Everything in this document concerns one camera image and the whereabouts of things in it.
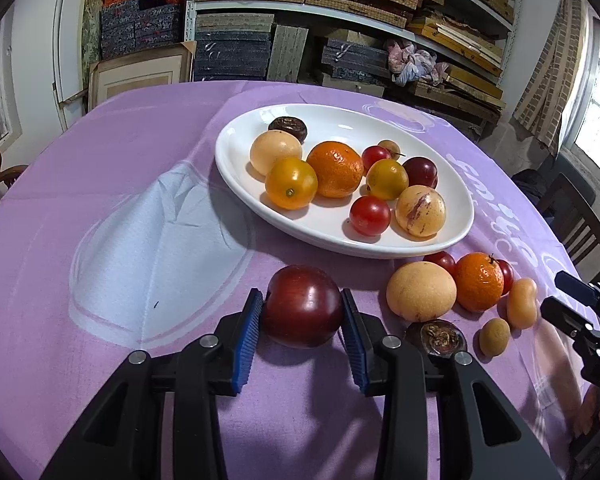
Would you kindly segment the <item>small tan longan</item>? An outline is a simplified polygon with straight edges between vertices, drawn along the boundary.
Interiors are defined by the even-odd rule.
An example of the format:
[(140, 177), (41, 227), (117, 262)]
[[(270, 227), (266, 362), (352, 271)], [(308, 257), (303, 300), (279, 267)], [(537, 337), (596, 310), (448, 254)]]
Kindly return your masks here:
[(502, 318), (492, 318), (482, 326), (479, 332), (479, 347), (487, 358), (500, 356), (507, 348), (510, 328)]
[(382, 140), (378, 143), (381, 148), (384, 148), (389, 152), (391, 158), (394, 160), (399, 160), (402, 156), (400, 146), (391, 140)]

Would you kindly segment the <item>small mandarin with stem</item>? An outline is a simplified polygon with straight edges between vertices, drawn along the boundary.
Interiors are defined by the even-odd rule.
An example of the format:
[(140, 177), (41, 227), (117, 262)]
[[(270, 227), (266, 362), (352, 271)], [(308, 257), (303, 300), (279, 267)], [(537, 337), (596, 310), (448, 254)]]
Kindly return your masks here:
[(455, 283), (457, 302), (474, 313), (494, 307), (504, 292), (504, 275), (498, 260), (484, 252), (471, 252), (457, 261)]

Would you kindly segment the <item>beige round pear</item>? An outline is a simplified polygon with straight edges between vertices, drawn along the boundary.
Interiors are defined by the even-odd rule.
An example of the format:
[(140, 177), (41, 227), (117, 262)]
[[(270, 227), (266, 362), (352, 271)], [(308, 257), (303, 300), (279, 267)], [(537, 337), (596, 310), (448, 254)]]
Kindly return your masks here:
[(386, 300), (389, 309), (408, 322), (428, 322), (452, 309), (457, 296), (454, 278), (429, 261), (400, 266), (389, 278)]

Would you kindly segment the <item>striped pepino melon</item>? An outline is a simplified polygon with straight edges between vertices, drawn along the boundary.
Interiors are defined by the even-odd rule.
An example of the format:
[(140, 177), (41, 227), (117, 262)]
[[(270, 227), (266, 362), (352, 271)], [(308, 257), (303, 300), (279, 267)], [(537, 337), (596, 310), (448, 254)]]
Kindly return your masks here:
[(429, 238), (443, 228), (446, 205), (434, 188), (411, 185), (399, 196), (394, 215), (400, 228), (408, 235)]

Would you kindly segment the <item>large dark red plum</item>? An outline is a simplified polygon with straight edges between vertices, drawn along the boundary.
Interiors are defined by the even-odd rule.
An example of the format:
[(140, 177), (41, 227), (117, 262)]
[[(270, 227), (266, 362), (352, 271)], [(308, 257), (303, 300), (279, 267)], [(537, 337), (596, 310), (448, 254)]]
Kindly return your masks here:
[(342, 301), (334, 280), (314, 266), (285, 266), (268, 283), (263, 333), (298, 349), (329, 342), (341, 325)]

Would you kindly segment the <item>small dark red plum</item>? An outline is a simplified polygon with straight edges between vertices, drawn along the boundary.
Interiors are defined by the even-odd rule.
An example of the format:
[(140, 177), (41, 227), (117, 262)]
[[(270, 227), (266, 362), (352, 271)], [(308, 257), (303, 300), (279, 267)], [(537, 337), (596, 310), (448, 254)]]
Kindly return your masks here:
[(403, 164), (409, 185), (423, 185), (436, 188), (438, 168), (432, 160), (422, 156), (411, 157)]

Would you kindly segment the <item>red tomato with stem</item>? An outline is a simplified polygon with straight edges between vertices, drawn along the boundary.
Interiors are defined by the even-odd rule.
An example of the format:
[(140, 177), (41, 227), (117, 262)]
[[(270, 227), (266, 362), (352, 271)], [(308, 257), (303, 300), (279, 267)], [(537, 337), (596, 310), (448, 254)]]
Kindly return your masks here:
[(391, 221), (391, 210), (386, 202), (373, 195), (361, 196), (351, 206), (349, 221), (353, 229), (365, 236), (385, 232)]

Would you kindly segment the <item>small yellow round tomato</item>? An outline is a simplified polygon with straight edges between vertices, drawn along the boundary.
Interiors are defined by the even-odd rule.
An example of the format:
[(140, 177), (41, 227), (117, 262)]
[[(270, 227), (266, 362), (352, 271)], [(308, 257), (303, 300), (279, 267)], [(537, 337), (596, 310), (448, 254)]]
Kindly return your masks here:
[(378, 160), (367, 171), (367, 193), (381, 200), (396, 200), (407, 187), (407, 173), (396, 160)]

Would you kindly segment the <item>small red cherry tomato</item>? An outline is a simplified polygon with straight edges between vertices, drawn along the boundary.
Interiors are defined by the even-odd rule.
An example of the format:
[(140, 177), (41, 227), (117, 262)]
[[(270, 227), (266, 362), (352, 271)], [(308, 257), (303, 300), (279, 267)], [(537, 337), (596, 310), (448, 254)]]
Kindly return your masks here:
[(364, 174), (368, 173), (368, 170), (373, 167), (375, 162), (379, 162), (380, 160), (392, 159), (391, 153), (380, 145), (372, 145), (364, 150), (361, 155), (363, 166), (364, 166)]

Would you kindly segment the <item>large orange mandarin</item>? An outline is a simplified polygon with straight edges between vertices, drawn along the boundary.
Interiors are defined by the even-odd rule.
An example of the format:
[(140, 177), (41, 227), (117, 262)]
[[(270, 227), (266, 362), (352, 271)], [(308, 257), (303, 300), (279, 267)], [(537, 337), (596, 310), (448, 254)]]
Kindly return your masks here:
[(315, 145), (306, 162), (317, 175), (317, 194), (326, 198), (350, 196), (364, 176), (361, 156), (348, 144), (338, 141)]

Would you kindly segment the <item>yellow-orange round citrus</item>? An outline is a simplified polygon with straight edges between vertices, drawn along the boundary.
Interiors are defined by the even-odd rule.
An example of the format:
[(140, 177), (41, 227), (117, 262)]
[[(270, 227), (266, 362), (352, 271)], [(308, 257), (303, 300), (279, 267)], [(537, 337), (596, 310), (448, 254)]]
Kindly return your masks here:
[(274, 162), (265, 178), (265, 193), (275, 206), (298, 210), (312, 202), (317, 185), (314, 169), (304, 160), (288, 156)]

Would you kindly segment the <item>pale yellow round fruit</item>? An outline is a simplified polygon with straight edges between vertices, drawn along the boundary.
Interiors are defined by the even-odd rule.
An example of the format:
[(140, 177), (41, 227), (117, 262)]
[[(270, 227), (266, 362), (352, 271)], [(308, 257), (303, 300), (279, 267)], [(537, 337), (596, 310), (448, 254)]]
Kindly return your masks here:
[(274, 162), (284, 157), (302, 157), (302, 145), (292, 134), (283, 130), (261, 133), (250, 148), (250, 164), (262, 176), (272, 169)]

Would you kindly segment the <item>dark purple passion fruit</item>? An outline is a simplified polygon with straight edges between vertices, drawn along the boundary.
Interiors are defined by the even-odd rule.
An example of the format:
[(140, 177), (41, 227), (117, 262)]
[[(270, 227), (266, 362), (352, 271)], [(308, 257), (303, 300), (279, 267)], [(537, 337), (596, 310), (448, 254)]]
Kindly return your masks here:
[(308, 128), (300, 118), (292, 116), (279, 116), (268, 124), (268, 130), (280, 130), (294, 136), (303, 143), (308, 136)]

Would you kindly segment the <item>white oval plate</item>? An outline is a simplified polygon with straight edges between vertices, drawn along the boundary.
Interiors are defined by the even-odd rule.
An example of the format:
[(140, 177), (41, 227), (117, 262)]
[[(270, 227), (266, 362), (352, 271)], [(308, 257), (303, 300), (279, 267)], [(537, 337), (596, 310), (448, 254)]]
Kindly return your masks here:
[(232, 119), (215, 144), (230, 190), (274, 228), (375, 259), (460, 242), (475, 220), (468, 188), (441, 152), (353, 110), (282, 104)]

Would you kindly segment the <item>framed picture in cardboard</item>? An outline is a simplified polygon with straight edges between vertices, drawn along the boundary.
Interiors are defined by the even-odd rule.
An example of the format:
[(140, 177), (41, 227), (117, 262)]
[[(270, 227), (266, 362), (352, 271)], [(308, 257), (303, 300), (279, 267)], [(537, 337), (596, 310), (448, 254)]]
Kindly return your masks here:
[(93, 64), (87, 110), (127, 91), (190, 81), (196, 50), (196, 41), (185, 41)]

